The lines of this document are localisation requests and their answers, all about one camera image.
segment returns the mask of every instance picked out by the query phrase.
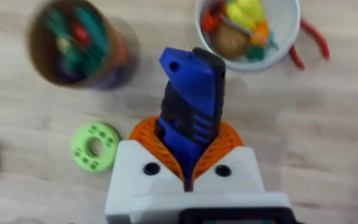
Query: wooden table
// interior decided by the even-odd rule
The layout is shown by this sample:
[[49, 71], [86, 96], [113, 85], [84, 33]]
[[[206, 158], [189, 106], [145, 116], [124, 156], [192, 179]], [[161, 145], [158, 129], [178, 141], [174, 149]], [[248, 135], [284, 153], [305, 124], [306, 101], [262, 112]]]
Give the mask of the wooden table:
[[[0, 223], [104, 223], [111, 173], [81, 170], [70, 137], [88, 121], [105, 121], [125, 138], [159, 113], [162, 50], [201, 45], [194, 0], [93, 1], [136, 56], [133, 79], [107, 92], [57, 88], [36, 75], [25, 32], [42, 2], [0, 0]], [[288, 57], [257, 73], [228, 71], [223, 120], [255, 149], [267, 188], [286, 192], [299, 220], [356, 224], [358, 1], [302, 0], [301, 8], [327, 38], [331, 61], [300, 34], [305, 72]]]

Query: brown toy ball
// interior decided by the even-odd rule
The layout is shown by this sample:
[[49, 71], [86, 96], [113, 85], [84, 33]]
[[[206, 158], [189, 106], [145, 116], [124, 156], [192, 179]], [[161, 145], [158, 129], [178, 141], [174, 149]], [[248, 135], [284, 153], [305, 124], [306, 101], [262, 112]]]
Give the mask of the brown toy ball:
[[221, 24], [211, 34], [211, 43], [218, 54], [225, 58], [236, 58], [249, 48], [249, 37], [226, 24]]

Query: red pliers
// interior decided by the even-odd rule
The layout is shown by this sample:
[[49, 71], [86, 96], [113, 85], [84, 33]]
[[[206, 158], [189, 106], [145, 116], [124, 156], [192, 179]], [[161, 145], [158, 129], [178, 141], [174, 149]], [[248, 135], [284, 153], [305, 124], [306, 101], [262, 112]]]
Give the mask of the red pliers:
[[[323, 58], [325, 60], [329, 60], [329, 49], [326, 40], [324, 37], [317, 31], [316, 28], [314, 28], [312, 25], [310, 25], [308, 22], [306, 22], [303, 18], [301, 18], [301, 28], [311, 35], [311, 37], [314, 39], [314, 41], [317, 43], [318, 47], [320, 48], [321, 55], [323, 55]], [[305, 65], [302, 62], [301, 58], [299, 58], [295, 46], [292, 45], [290, 49], [290, 57], [295, 63], [295, 65], [300, 69], [304, 70]]]

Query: green ring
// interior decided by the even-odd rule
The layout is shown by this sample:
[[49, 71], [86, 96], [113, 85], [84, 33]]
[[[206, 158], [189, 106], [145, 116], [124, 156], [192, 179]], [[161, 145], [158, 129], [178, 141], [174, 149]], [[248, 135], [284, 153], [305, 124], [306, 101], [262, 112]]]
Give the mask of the green ring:
[[[102, 142], [98, 156], [92, 154], [89, 143], [99, 139]], [[94, 122], [80, 127], [71, 141], [74, 160], [84, 170], [103, 172], [114, 165], [119, 143], [117, 131], [110, 125]]]

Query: white bowl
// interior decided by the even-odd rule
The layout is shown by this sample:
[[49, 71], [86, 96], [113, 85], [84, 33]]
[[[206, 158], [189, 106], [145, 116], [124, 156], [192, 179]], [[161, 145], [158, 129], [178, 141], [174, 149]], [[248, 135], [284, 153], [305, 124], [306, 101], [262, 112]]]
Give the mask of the white bowl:
[[[200, 27], [202, 12], [217, 0], [197, 0], [195, 22], [198, 35], [204, 46], [212, 53], [219, 55], [213, 50], [209, 41], [209, 35], [204, 33]], [[274, 33], [274, 41], [278, 50], [269, 49], [262, 61], [250, 62], [243, 56], [234, 60], [222, 59], [226, 65], [236, 70], [258, 70], [273, 65], [282, 59], [295, 42], [300, 26], [300, 6], [298, 0], [259, 0], [264, 9], [265, 18], [269, 29]]]

